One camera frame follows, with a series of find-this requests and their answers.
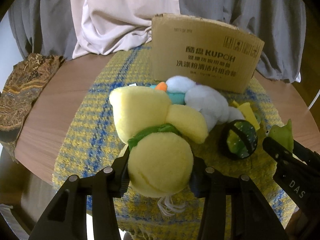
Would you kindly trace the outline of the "white plush bunny toy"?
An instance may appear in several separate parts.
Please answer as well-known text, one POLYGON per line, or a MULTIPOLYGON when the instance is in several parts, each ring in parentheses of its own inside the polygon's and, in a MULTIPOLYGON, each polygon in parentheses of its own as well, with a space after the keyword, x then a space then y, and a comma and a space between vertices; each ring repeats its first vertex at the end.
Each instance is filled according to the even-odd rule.
POLYGON ((196 109, 204 116, 209 131, 215 125, 244 120, 237 108, 231 107, 221 93, 209 86, 198 84, 185 76, 173 76, 165 83, 169 92, 185 94, 184 105, 196 109))

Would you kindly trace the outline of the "brown patterned cushion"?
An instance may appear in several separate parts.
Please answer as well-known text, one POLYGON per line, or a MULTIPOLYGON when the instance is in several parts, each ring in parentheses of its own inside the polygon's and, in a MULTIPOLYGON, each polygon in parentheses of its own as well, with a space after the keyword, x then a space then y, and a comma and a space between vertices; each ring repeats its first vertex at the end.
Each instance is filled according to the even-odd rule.
POLYGON ((24 122, 35 101, 65 62, 59 55, 31 53, 14 65, 1 92, 1 145, 13 161, 24 122))

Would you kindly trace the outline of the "yellow blue woven mat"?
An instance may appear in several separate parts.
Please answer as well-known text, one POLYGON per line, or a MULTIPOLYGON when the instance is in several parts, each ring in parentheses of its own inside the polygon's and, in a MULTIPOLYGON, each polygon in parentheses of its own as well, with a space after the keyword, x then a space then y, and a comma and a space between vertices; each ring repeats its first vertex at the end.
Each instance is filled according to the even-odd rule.
MULTIPOLYGON (((151 77, 151 44, 117 52, 96 78, 81 103, 67 131, 57 156, 53 185, 56 189, 68 176, 88 177, 109 166, 124 144, 118 138, 108 97, 118 87, 154 84, 151 77)), ((259 145, 247 159, 232 161, 217 151, 222 125, 215 126, 203 144, 191 143, 193 153, 222 174, 238 177, 247 174, 263 193, 281 224, 287 225, 295 203, 274 182, 276 162, 259 145)), ((172 198, 185 203, 182 213, 164 217, 155 198, 146 198, 128 189, 123 198, 115 199, 118 226, 133 239, 196 239, 204 201, 194 197, 189 188, 172 198)))

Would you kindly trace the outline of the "green dotted fabric ball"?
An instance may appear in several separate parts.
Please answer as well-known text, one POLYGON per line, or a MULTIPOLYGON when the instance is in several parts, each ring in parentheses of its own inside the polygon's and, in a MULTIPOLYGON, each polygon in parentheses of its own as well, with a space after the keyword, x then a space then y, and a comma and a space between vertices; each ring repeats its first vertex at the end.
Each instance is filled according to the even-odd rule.
POLYGON ((234 120, 224 126, 218 140, 219 152, 231 160, 250 157, 258 145, 254 126, 246 120, 234 120))

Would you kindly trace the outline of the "yellow plastic cup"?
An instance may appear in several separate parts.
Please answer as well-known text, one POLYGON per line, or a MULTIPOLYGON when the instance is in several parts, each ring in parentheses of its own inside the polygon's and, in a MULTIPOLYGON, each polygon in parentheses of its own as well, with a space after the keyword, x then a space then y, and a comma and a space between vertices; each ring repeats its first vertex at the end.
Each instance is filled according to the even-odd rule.
POLYGON ((255 131, 258 131, 260 129, 261 118, 257 113, 253 111, 249 102, 239 104, 236 101, 233 101, 232 106, 237 108, 243 114, 245 120, 253 125, 255 131))

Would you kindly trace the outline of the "green plush toy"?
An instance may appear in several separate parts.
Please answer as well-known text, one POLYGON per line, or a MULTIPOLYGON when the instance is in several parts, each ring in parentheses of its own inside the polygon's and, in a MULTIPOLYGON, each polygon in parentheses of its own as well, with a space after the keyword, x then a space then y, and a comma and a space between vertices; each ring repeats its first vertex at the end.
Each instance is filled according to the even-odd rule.
POLYGON ((294 139, 292 132, 292 121, 289 119, 284 126, 273 125, 266 131, 266 136, 271 137, 281 146, 286 148, 289 152, 293 152, 294 139))

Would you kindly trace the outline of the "cardboard box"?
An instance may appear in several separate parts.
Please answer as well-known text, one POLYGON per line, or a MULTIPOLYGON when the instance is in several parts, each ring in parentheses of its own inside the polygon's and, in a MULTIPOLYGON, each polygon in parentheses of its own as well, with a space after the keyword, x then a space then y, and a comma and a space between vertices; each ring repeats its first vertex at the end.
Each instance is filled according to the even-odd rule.
POLYGON ((151 24, 151 73, 180 75, 214 89, 243 93, 264 41, 236 26, 201 17, 160 14, 151 24))

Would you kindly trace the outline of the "yellow plush duck toy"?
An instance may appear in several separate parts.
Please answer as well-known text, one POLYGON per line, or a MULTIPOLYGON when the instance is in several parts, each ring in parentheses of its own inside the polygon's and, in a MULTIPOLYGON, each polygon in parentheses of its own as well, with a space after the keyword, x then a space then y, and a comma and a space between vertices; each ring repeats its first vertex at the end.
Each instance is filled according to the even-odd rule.
POLYGON ((188 140, 204 143, 208 128, 197 110, 173 104, 162 90, 119 87, 110 93, 114 125, 130 155, 127 169, 132 188, 160 198, 182 191, 191 176, 194 157, 188 140))

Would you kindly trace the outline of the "grey and white bedsheet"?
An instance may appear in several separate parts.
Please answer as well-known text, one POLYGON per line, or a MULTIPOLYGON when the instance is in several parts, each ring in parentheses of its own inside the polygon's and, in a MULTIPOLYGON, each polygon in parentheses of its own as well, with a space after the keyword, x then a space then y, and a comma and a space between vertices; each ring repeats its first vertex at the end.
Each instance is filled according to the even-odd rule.
POLYGON ((263 40, 257 71, 265 78, 300 78, 303 0, 14 0, 8 16, 23 57, 40 53, 69 60, 150 42, 158 19, 216 20, 263 40))

